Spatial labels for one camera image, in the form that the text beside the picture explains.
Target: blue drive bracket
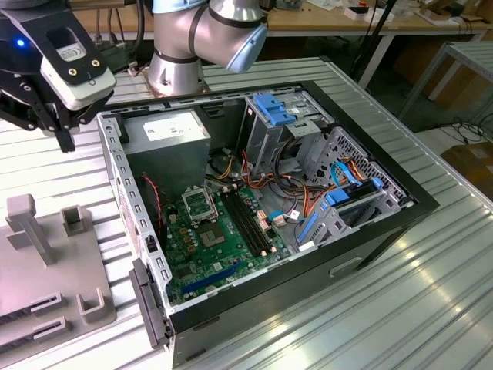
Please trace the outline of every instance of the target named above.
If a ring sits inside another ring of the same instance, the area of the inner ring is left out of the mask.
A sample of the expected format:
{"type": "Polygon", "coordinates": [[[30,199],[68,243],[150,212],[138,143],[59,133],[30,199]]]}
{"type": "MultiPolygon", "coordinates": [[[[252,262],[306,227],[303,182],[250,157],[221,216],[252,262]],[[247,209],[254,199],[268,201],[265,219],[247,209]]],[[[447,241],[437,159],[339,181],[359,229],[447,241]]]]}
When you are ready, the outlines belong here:
{"type": "Polygon", "coordinates": [[[274,98],[272,94],[255,95],[253,101],[257,104],[263,114],[270,120],[272,126],[282,126],[296,121],[295,116],[291,116],[283,104],[274,98]]]}
{"type": "Polygon", "coordinates": [[[349,196],[346,194],[344,190],[336,189],[327,193],[325,195],[325,199],[327,199],[327,202],[329,202],[331,206],[334,206],[340,202],[344,202],[345,200],[348,200],[349,196]]]}

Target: cardboard box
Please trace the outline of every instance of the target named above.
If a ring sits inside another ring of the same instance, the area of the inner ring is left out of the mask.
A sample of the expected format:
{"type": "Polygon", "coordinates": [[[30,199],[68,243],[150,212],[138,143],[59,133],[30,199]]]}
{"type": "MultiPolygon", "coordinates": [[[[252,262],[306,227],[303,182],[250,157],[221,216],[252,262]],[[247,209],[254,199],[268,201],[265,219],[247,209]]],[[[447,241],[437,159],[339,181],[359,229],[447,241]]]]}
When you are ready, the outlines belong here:
{"type": "Polygon", "coordinates": [[[478,143],[453,146],[441,157],[463,177],[493,200],[493,144],[478,143]]]}

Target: wooden table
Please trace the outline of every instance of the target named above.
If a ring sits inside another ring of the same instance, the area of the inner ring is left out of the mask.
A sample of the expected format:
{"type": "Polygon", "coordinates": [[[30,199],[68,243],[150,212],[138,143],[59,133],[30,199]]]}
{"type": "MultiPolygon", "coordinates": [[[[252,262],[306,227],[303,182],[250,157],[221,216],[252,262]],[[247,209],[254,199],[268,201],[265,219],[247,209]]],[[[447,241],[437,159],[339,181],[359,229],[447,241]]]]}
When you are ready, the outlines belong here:
{"type": "MultiPolygon", "coordinates": [[[[322,9],[316,5],[305,2],[300,11],[273,9],[267,17],[267,28],[270,37],[292,37],[292,36],[359,36],[365,35],[368,28],[368,23],[365,21],[353,21],[344,14],[342,8],[334,8],[331,11],[322,9]]],[[[127,39],[134,39],[137,30],[137,17],[135,6],[127,6],[120,9],[122,16],[123,28],[127,39]]],[[[84,25],[88,32],[96,30],[96,12],[84,11],[76,12],[75,15],[84,25]]],[[[106,11],[101,11],[101,32],[107,32],[106,26],[106,11]]],[[[457,24],[452,26],[437,27],[425,21],[418,15],[409,17],[397,17],[393,22],[388,22],[381,30],[383,36],[378,44],[375,53],[371,57],[362,77],[359,80],[359,85],[366,88],[373,74],[377,70],[378,65],[383,59],[392,40],[397,35],[461,35],[471,34],[472,41],[479,41],[483,38],[493,25],[486,25],[482,22],[472,24],[471,29],[457,24]]],[[[115,16],[112,22],[113,32],[118,32],[118,23],[115,16]]],[[[153,19],[152,16],[146,14],[146,39],[153,38],[153,19]]],[[[444,77],[447,80],[438,84],[433,91],[433,96],[438,96],[441,89],[446,85],[446,82],[453,76],[454,71],[444,77]]]]}

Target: black cable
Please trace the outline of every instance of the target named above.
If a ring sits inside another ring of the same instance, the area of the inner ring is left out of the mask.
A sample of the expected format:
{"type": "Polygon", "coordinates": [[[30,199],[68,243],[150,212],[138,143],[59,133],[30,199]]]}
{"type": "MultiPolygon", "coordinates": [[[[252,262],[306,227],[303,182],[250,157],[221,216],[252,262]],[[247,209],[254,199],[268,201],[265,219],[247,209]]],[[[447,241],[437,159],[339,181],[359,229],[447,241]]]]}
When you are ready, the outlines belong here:
{"type": "Polygon", "coordinates": [[[109,41],[111,42],[112,45],[116,45],[118,43],[118,39],[116,38],[116,35],[111,30],[111,18],[112,17],[113,17],[113,9],[108,9],[107,23],[108,23],[109,41]]]}
{"type": "Polygon", "coordinates": [[[454,117],[453,122],[446,124],[446,125],[440,125],[437,126],[440,131],[442,131],[445,135],[456,139],[459,143],[463,143],[465,145],[468,145],[469,143],[479,143],[485,138],[485,129],[490,131],[490,134],[493,132],[488,128],[485,127],[483,128],[482,125],[484,121],[480,121],[478,125],[472,124],[472,123],[466,123],[464,122],[460,117],[454,117]],[[454,129],[454,131],[460,136],[460,138],[456,137],[456,135],[450,134],[447,131],[444,130],[446,127],[451,127],[454,129]],[[472,133],[473,135],[476,135],[477,137],[469,137],[466,136],[461,130],[467,130],[469,133],[472,133]]]}
{"type": "Polygon", "coordinates": [[[214,171],[215,173],[217,173],[218,175],[222,175],[224,173],[224,171],[221,172],[221,170],[216,167],[212,158],[209,158],[209,160],[207,161],[207,164],[209,164],[210,169],[212,171],[214,171]]]}
{"type": "Polygon", "coordinates": [[[96,35],[94,36],[94,42],[99,44],[102,41],[101,29],[99,28],[99,22],[101,20],[101,11],[96,10],[96,35]]]}
{"type": "Polygon", "coordinates": [[[122,41],[125,42],[125,35],[123,35],[123,26],[122,26],[122,19],[120,18],[120,11],[118,9],[115,9],[116,12],[116,20],[118,21],[118,27],[120,28],[120,37],[122,38],[122,41]]]}
{"type": "Polygon", "coordinates": [[[367,63],[368,56],[372,56],[374,54],[376,48],[378,47],[380,30],[382,30],[382,27],[384,26],[385,21],[387,21],[387,18],[396,2],[397,0],[388,0],[384,13],[378,21],[377,26],[374,28],[369,41],[363,41],[363,45],[361,46],[361,57],[356,61],[354,68],[350,73],[350,77],[352,79],[356,78],[357,72],[363,67],[364,63],[367,63]]]}
{"type": "Polygon", "coordinates": [[[368,34],[370,33],[371,25],[373,24],[373,20],[375,18],[375,13],[376,12],[377,12],[377,2],[375,2],[375,5],[373,7],[373,14],[371,15],[371,20],[370,20],[370,24],[368,25],[368,28],[367,28],[367,33],[364,35],[363,40],[361,41],[360,47],[357,48],[356,54],[354,54],[353,62],[351,63],[351,68],[350,68],[350,71],[349,71],[350,73],[352,73],[352,71],[353,71],[354,63],[356,63],[356,60],[361,57],[361,55],[360,55],[361,47],[363,46],[365,40],[368,37],[368,34]]]}
{"type": "Polygon", "coordinates": [[[146,30],[146,17],[144,16],[144,1],[137,0],[137,38],[133,44],[132,54],[137,53],[137,49],[144,40],[144,32],[146,30]]]}
{"type": "Polygon", "coordinates": [[[133,75],[134,77],[137,77],[149,64],[151,64],[151,61],[149,60],[148,62],[145,62],[142,64],[139,69],[137,70],[137,73],[133,75]]]}

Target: aluminum table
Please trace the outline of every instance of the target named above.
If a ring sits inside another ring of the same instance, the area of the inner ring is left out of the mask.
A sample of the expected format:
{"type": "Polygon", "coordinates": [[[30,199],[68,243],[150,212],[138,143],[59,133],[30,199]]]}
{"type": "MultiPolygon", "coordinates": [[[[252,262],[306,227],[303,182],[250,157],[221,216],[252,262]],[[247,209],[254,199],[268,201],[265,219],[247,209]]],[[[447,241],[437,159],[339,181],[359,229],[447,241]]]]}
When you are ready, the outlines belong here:
{"type": "MultiPolygon", "coordinates": [[[[374,264],[182,368],[493,368],[491,201],[330,62],[258,62],[242,75],[212,66],[205,75],[213,90],[314,80],[441,206],[374,264]]],[[[149,97],[141,78],[120,76],[113,100],[149,97]]],[[[77,150],[65,155],[39,131],[7,123],[0,130],[0,199],[30,192],[39,214],[88,207],[118,315],[111,325],[12,368],[169,368],[169,353],[149,346],[129,281],[131,247],[96,123],[82,128],[77,150]]]]}
{"type": "MultiPolygon", "coordinates": [[[[399,119],[402,119],[407,111],[412,107],[419,94],[426,86],[434,72],[442,64],[442,62],[451,56],[455,59],[454,65],[448,70],[446,76],[440,81],[437,86],[441,90],[450,78],[457,72],[461,65],[467,66],[480,76],[493,83],[493,41],[481,41],[481,42],[446,42],[438,50],[437,55],[431,60],[429,66],[423,72],[419,80],[414,85],[413,89],[409,93],[404,102],[404,106],[397,115],[399,119]]],[[[436,98],[438,94],[432,94],[430,99],[436,98]]],[[[481,105],[476,111],[473,121],[478,119],[493,103],[493,96],[481,105]]]]}

